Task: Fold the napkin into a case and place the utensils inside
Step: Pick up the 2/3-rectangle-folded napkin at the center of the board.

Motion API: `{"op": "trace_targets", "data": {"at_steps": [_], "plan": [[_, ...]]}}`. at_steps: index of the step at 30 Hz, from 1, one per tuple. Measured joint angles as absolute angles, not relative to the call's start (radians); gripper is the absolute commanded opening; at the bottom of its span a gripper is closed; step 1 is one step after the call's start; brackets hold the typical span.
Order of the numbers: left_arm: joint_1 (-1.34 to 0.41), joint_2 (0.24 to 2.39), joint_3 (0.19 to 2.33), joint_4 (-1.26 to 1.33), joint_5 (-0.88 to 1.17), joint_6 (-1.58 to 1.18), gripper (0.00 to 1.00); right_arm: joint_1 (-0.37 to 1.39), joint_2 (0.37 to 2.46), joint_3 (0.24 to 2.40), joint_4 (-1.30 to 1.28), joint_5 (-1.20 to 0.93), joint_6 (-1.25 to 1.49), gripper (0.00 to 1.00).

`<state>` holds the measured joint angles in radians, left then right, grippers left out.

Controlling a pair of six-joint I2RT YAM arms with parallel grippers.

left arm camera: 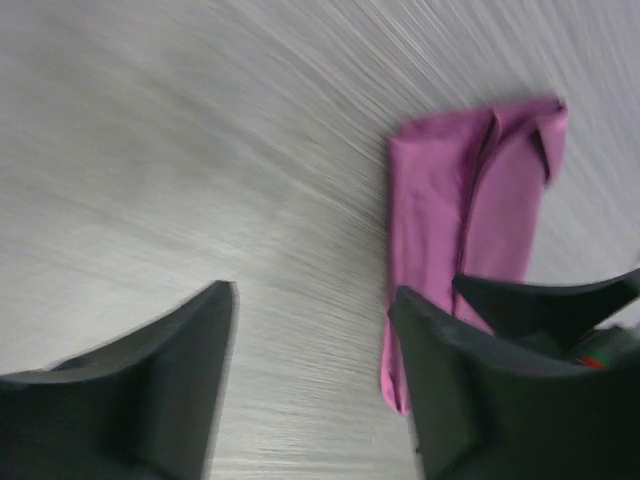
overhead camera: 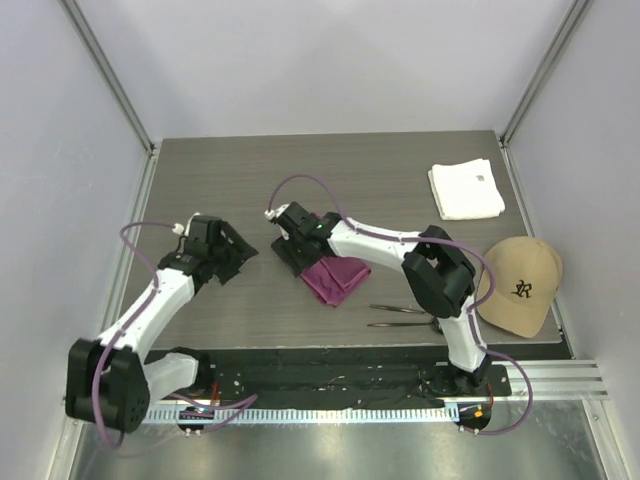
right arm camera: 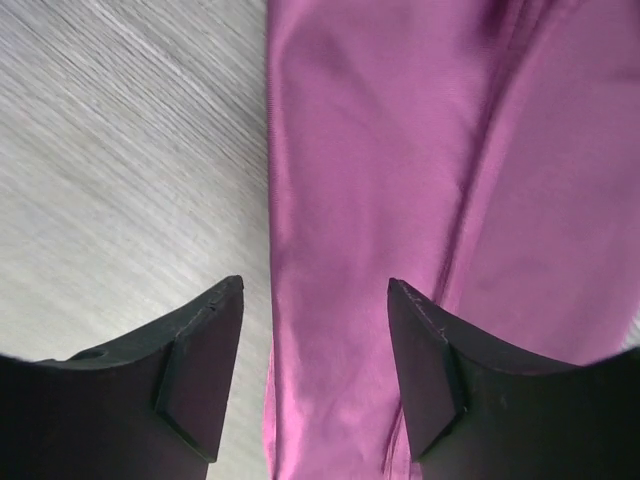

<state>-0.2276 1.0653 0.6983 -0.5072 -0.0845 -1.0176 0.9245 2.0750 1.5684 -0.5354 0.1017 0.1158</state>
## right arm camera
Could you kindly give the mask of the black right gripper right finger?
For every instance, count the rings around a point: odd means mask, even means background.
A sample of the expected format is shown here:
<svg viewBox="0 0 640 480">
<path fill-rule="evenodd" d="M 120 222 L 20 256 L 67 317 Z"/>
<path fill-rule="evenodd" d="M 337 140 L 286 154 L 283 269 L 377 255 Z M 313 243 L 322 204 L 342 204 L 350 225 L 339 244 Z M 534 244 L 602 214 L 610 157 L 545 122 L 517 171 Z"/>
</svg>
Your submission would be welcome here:
<svg viewBox="0 0 640 480">
<path fill-rule="evenodd" d="M 586 365 L 505 342 L 391 280 L 412 460 L 425 479 L 635 479 L 639 352 Z"/>
</svg>

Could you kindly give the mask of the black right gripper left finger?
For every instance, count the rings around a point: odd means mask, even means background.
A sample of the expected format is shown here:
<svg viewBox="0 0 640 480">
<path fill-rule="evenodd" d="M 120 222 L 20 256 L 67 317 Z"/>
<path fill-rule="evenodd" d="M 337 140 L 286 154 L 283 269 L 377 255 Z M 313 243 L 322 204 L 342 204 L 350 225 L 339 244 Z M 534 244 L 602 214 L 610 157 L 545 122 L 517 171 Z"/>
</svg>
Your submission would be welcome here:
<svg viewBox="0 0 640 480">
<path fill-rule="evenodd" d="M 218 457 L 241 277 L 65 361 L 1 359 L 5 479 L 203 479 Z"/>
</svg>

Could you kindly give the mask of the magenta cloth napkin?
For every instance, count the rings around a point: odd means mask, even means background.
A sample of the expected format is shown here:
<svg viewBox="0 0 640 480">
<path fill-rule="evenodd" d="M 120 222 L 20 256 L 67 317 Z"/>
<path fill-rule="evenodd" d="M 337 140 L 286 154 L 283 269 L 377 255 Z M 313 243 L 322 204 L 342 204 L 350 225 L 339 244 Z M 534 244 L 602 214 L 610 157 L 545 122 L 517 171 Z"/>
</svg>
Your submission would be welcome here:
<svg viewBox="0 0 640 480">
<path fill-rule="evenodd" d="M 274 479 L 415 479 L 390 278 L 581 364 L 639 312 L 635 1 L 272 1 Z"/>
</svg>

